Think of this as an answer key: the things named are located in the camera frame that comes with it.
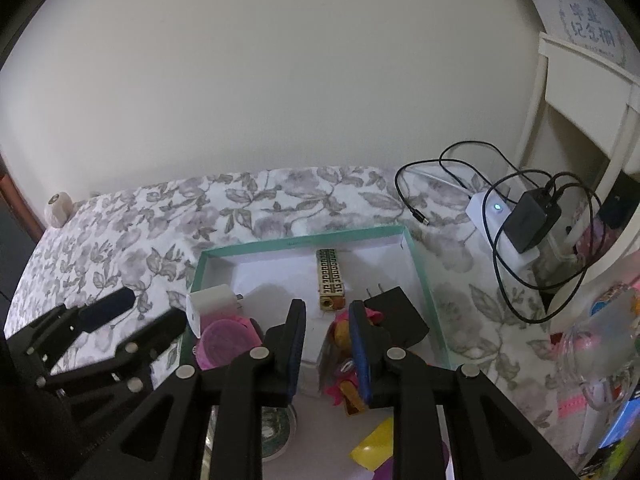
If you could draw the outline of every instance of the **black bracket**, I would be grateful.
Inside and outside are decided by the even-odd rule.
[[[88,446],[113,430],[153,391],[150,364],[184,331],[184,313],[171,309],[122,341],[113,358],[51,375],[53,365],[82,332],[93,332],[133,307],[121,288],[82,307],[57,306],[7,342],[17,381],[41,399],[58,398]]]
[[[446,478],[437,406],[444,408],[454,474],[459,480],[575,480],[555,450],[476,367],[429,366],[390,342],[349,307],[359,393],[371,408],[394,408],[394,479]]]
[[[219,405],[212,480],[262,478],[260,409],[286,407],[296,392],[306,308],[293,300],[286,323],[230,365],[180,366],[121,423],[84,464],[77,480],[182,480],[200,477],[213,405]]]

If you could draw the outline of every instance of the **bed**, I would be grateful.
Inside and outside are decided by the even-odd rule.
[[[75,204],[49,228],[27,264],[4,327],[11,336],[58,304],[91,303],[125,285],[132,310],[82,334],[53,373],[106,359],[126,336],[171,307],[184,309],[202,250],[253,240],[401,222],[416,240],[454,365],[473,362],[570,464],[578,434],[558,424],[558,382],[548,329],[527,326],[502,304],[490,249],[465,213],[468,196],[413,174],[401,179],[418,224],[393,184],[395,171],[324,167],[216,174],[101,195]],[[467,185],[476,176],[459,170]],[[527,315],[539,296],[509,284]],[[177,366],[177,342],[154,363],[154,384]]]

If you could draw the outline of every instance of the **teal box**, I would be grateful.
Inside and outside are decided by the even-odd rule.
[[[191,291],[226,283],[244,295],[242,314],[257,319],[264,331],[284,322],[290,300],[302,298],[307,317],[326,317],[318,307],[315,252],[334,248],[346,289],[347,305],[402,286],[430,327],[423,342],[412,347],[427,362],[451,369],[438,314],[414,241],[406,227],[390,225],[327,232],[231,245],[203,251]],[[189,328],[182,338],[180,362],[192,362],[195,338]]]

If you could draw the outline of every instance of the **pink container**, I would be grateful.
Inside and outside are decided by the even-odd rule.
[[[206,327],[196,345],[196,361],[202,370],[228,365],[240,354],[260,346],[262,341],[251,321],[233,316]]]

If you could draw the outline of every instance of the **black cable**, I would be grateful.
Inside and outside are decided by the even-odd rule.
[[[538,170],[521,170],[521,171],[517,171],[516,173],[512,173],[509,174],[508,176],[505,176],[504,178],[500,179],[498,182],[496,182],[495,184],[493,184],[493,187],[495,186],[499,186],[501,183],[503,183],[504,181],[513,178],[515,176],[519,176],[522,173],[527,173],[527,172],[533,172],[533,173],[537,173]],[[602,249],[602,246],[604,244],[604,237],[601,238],[600,240],[600,244],[598,245],[598,249],[596,250],[596,253],[593,254],[593,237],[594,237],[594,233],[593,233],[593,218],[594,218],[594,214],[593,214],[593,205],[591,204],[591,196],[593,196],[596,201],[598,202],[599,206],[602,206],[599,197],[588,187],[586,186],[577,175],[574,174],[569,174],[568,176],[572,176],[573,178],[575,178],[578,182],[577,183],[571,183],[571,184],[566,184],[564,187],[564,189],[562,189],[562,192],[564,192],[565,189],[569,188],[569,187],[580,187],[581,189],[585,190],[585,193],[587,195],[587,201],[588,201],[588,205],[589,205],[589,212],[590,212],[590,226],[591,226],[591,231],[590,231],[590,242],[589,242],[589,254],[588,254],[588,260],[585,263],[585,265],[583,266],[583,268],[577,272],[576,274],[574,274],[573,276],[569,277],[567,280],[564,280],[562,282],[556,283],[554,285],[549,285],[549,286],[545,286],[545,287],[538,287],[538,286],[531,286],[529,283],[524,282],[523,280],[521,280],[519,278],[519,276],[517,276],[510,268],[509,266],[507,266],[504,263],[504,260],[500,257],[500,254],[498,254],[497,251],[497,245],[498,245],[498,241],[500,238],[500,235],[502,234],[503,230],[504,230],[504,224],[500,226],[500,228],[498,229],[498,232],[495,235],[495,238],[492,239],[491,233],[489,232],[489,226],[488,223],[486,221],[486,202],[487,199],[489,197],[489,193],[491,193],[492,189],[489,189],[489,191],[487,191],[486,196],[484,197],[484,200],[482,201],[482,224],[484,226],[484,230],[487,234],[487,237],[489,238],[489,240],[491,240],[490,244],[492,247],[492,260],[494,263],[494,271],[495,271],[495,275],[496,278],[498,280],[498,288],[500,289],[500,293],[502,295],[502,298],[506,304],[506,306],[508,307],[508,309],[512,312],[512,314],[514,316],[516,316],[519,320],[525,322],[525,323],[529,323],[529,324],[541,324],[544,322],[547,322],[551,319],[553,319],[555,316],[557,316],[558,314],[560,314],[560,312],[562,312],[564,310],[564,308],[569,304],[569,302],[574,298],[574,296],[577,294],[578,289],[580,288],[580,286],[582,285],[582,282],[586,276],[587,271],[589,270],[589,267],[591,267],[591,265],[593,265],[593,263],[595,262],[595,254],[598,254],[600,252],[600,250]],[[527,317],[524,317],[522,314],[520,314],[515,307],[511,304],[511,301],[509,300],[509,297],[507,295],[507,291],[504,290],[504,283],[502,282],[501,276],[500,276],[500,269],[498,268],[498,260],[500,260],[501,264],[503,265],[503,267],[514,277],[516,278],[517,281],[519,281],[520,283],[522,283],[525,286],[528,286],[529,288],[532,288],[533,290],[547,290],[550,288],[556,288],[557,286],[560,285],[564,285],[565,283],[571,281],[575,276],[580,275],[580,278],[578,279],[577,283],[574,286],[574,290],[572,290],[572,292],[569,294],[569,296],[567,297],[567,299],[564,301],[564,303],[562,305],[560,305],[555,311],[553,311],[551,314],[548,314],[548,316],[539,318],[539,319],[529,319]]]
[[[406,170],[406,168],[410,168],[411,166],[417,166],[419,164],[429,164],[430,162],[456,162],[458,164],[463,164],[464,166],[467,166],[468,168],[471,168],[472,170],[474,170],[474,172],[482,179],[484,180],[484,182],[487,185],[491,185],[491,181],[489,179],[487,179],[487,177],[485,177],[482,173],[480,173],[480,171],[478,170],[478,168],[476,168],[475,166],[473,166],[472,164],[469,164],[468,162],[466,162],[465,160],[459,160],[458,158],[425,158],[424,160],[416,160],[414,162],[409,162],[407,164],[405,164],[404,166],[401,166],[400,169],[398,171],[396,171],[396,176],[394,177],[394,183],[396,184],[396,191],[398,192],[398,196],[400,197],[400,200],[402,201],[402,203],[406,206],[406,208],[411,212],[411,214],[414,216],[414,218],[420,222],[421,224],[424,223],[424,221],[426,220],[426,217],[420,212],[418,211],[415,207],[413,207],[411,204],[409,204],[409,202],[407,201],[407,199],[405,198],[404,194],[402,193],[402,190],[400,189],[400,185],[398,184],[398,179],[400,177],[400,174]],[[495,190],[495,192],[500,195],[500,197],[505,200],[506,202],[511,202],[512,204],[515,204],[516,202],[514,200],[511,200],[510,198],[505,197],[504,195],[502,195],[497,189]]]
[[[454,142],[452,145],[448,146],[447,148],[445,148],[443,150],[443,152],[440,154],[438,161],[440,163],[440,167],[450,176],[452,176],[462,187],[464,187],[466,189],[466,186],[460,182],[460,180],[453,174],[451,173],[447,168],[444,167],[444,165],[440,162],[441,160],[444,160],[442,157],[445,155],[445,153],[450,152],[451,150],[455,149],[458,146],[464,146],[465,144],[473,144],[476,146],[484,146],[486,148],[491,148],[492,150],[494,150],[494,152],[497,152],[502,159],[511,167],[511,169],[515,170],[515,171],[520,171],[519,168],[517,168],[508,158],[506,155],[504,155],[504,153],[500,150],[500,148],[498,148],[498,146],[496,146],[495,144],[493,144],[492,142],[487,142],[486,140],[460,140],[460,142]],[[543,173],[544,175],[546,175],[548,178],[551,178],[551,174],[547,173],[546,171]],[[535,187],[540,187],[537,183],[535,183],[533,180],[531,180],[528,176],[523,175],[524,179],[527,180],[530,184],[533,184]]]
[[[560,178],[561,176],[570,176],[573,179],[577,180],[578,182],[581,182],[580,177],[577,176],[575,173],[572,173],[571,171],[560,171],[560,173],[556,173],[550,180],[549,182],[546,183],[545,185],[545,192],[549,192],[551,190],[551,185],[553,184],[553,186],[556,186],[556,180],[558,178]]]

